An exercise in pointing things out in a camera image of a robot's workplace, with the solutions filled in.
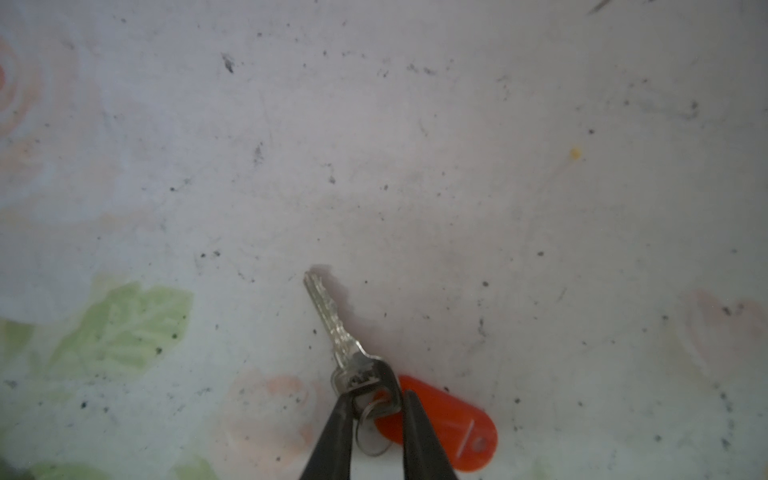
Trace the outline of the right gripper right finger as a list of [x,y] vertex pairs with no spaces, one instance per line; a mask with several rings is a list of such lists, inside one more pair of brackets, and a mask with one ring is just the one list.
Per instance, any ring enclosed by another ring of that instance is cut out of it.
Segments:
[[403,393],[403,469],[405,480],[457,480],[447,454],[415,392]]

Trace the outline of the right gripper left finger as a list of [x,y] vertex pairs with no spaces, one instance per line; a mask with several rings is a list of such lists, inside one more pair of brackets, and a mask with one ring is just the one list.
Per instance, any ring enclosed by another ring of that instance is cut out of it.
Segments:
[[353,445],[354,400],[341,395],[333,407],[300,480],[349,480]]

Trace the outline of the key with red tag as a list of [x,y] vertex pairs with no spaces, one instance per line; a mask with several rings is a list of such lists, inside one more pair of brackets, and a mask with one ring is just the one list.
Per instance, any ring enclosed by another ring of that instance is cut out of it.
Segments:
[[366,421],[372,421],[387,441],[403,448],[403,393],[412,390],[457,476],[490,463],[498,448],[498,431],[487,413],[447,390],[396,374],[384,358],[368,353],[347,331],[319,272],[306,272],[303,283],[333,344],[337,367],[331,383],[337,399],[350,394],[354,400],[352,449],[362,445],[359,429]]

